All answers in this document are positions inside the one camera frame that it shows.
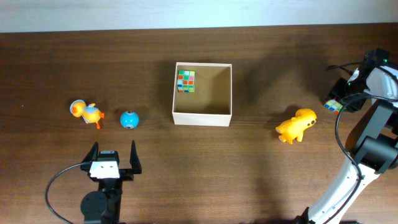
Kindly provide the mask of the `yellow dog toy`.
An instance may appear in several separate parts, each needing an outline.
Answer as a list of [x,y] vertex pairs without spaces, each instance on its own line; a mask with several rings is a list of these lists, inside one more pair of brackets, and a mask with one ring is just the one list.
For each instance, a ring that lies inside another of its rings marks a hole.
[[316,122],[316,113],[309,108],[303,108],[297,110],[295,116],[282,122],[275,130],[279,133],[281,142],[293,144],[294,139],[302,142],[304,131],[312,127]]

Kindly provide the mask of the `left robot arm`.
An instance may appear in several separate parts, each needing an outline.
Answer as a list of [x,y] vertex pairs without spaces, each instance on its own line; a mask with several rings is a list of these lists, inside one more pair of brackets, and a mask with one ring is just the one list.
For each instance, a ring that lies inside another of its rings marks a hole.
[[133,181],[135,175],[142,173],[134,141],[129,163],[130,168],[120,168],[117,151],[100,151],[99,144],[94,143],[80,166],[93,182],[98,183],[98,189],[86,194],[81,201],[85,223],[119,223],[123,183]]

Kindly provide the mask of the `yellow duck toy blue cap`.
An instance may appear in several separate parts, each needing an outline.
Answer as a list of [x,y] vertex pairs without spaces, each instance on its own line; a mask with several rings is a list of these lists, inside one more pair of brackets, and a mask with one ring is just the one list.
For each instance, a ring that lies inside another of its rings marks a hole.
[[104,113],[94,103],[86,104],[83,100],[75,100],[70,105],[70,112],[74,117],[82,117],[86,124],[95,123],[96,128],[101,129],[99,121],[104,118]]

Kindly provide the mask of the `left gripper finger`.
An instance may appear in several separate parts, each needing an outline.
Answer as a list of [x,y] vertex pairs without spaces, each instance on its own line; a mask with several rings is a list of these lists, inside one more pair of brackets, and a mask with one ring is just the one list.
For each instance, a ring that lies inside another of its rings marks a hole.
[[99,149],[99,144],[96,141],[92,148],[90,149],[89,153],[84,157],[82,162],[93,162],[96,161],[98,158],[98,149]]
[[141,170],[142,169],[141,162],[137,155],[135,140],[132,140],[132,143],[131,143],[131,153],[130,153],[129,163],[131,165],[132,170]]

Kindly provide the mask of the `rubiks cube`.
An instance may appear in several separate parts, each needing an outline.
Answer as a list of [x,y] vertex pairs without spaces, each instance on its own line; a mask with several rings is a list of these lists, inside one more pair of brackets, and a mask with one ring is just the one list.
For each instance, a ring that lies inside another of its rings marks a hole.
[[193,93],[195,91],[195,71],[179,70],[177,72],[177,91]]
[[335,114],[339,114],[343,105],[336,100],[328,100],[325,104],[324,107]]

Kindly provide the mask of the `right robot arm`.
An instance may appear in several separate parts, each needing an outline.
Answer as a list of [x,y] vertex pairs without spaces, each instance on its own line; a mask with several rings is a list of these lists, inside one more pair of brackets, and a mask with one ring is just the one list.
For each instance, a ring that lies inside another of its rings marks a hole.
[[346,142],[337,142],[345,160],[335,180],[294,223],[341,223],[359,194],[397,167],[397,139],[382,134],[384,128],[397,133],[397,64],[389,60],[389,54],[383,49],[365,53],[357,69],[348,72],[350,78],[340,78],[330,90],[325,108],[336,113],[335,128],[345,111],[359,111],[366,100],[372,105]]

